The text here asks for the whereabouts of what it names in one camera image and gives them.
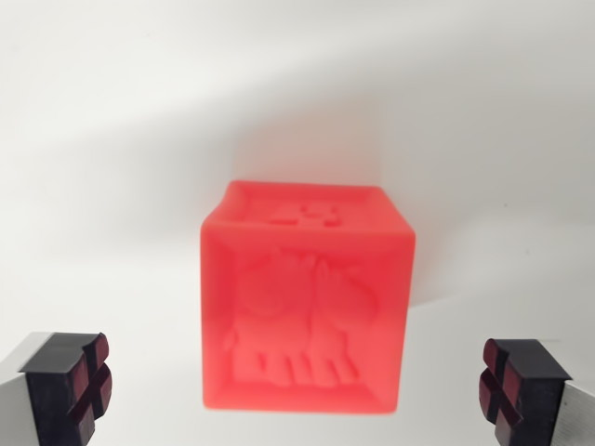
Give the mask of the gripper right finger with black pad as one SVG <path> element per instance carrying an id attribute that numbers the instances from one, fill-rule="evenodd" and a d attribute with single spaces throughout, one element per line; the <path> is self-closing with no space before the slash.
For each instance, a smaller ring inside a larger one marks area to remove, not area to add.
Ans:
<path id="1" fill-rule="evenodd" d="M 594 443 L 594 349 L 585 342 L 488 339 L 483 417 L 500 445 Z"/>

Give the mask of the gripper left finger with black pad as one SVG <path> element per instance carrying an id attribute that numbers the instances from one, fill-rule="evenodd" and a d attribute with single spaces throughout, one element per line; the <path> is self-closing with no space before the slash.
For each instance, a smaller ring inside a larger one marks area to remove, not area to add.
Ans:
<path id="1" fill-rule="evenodd" d="M 105 334 L 34 332 L 1 361 L 3 445 L 87 445 L 108 410 Z"/>

